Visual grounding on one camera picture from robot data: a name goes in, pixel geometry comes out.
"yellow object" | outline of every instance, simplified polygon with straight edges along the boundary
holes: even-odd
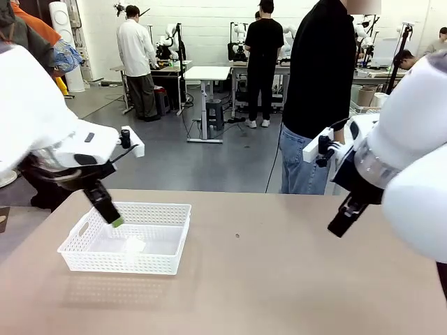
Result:
[[[60,77],[56,78],[56,84],[59,87],[59,89],[61,90],[62,94],[67,96],[68,89],[67,89],[67,86],[65,85],[65,82],[62,80],[62,78],[60,78]]]

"man in black shirt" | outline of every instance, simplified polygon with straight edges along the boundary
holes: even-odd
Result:
[[[320,0],[298,29],[279,143],[282,193],[324,194],[329,169],[304,162],[302,150],[324,128],[349,117],[356,40],[346,7],[347,0]],[[314,52],[323,48],[326,52]],[[322,86],[327,76],[337,81]],[[343,127],[344,123],[334,129],[339,142],[343,142]]]
[[[249,120],[247,125],[256,128],[259,91],[262,94],[263,124],[270,125],[272,86],[279,51],[284,45],[282,26],[272,19],[273,0],[261,0],[261,19],[250,24],[245,48],[250,51],[248,68]]]

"stool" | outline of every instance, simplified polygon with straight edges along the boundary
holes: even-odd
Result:
[[[163,87],[161,87],[154,90],[154,95],[158,115],[164,117],[166,113],[170,112],[168,93]]]
[[[209,125],[215,126],[217,131],[224,129],[225,122],[222,100],[214,99],[207,101],[207,121]]]

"gray pants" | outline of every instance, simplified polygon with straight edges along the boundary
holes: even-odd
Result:
[[[152,76],[127,77],[129,93],[137,117],[154,117],[157,115]]]

